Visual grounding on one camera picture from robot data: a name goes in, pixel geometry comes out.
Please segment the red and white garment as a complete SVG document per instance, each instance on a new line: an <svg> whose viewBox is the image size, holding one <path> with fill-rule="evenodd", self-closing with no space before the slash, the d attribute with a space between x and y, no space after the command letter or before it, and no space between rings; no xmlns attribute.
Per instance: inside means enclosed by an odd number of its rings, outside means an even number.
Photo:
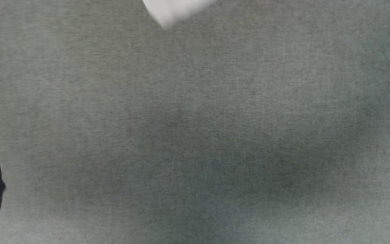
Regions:
<svg viewBox="0 0 390 244"><path fill-rule="evenodd" d="M162 28L203 11L216 0L142 0L147 12Z"/></svg>

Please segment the grey fabric sofa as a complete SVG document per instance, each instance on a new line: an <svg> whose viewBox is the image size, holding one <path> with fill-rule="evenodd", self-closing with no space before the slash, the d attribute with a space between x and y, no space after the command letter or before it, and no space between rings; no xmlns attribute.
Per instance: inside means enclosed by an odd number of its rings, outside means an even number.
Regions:
<svg viewBox="0 0 390 244"><path fill-rule="evenodd" d="M0 0L0 244L390 244L390 0Z"/></svg>

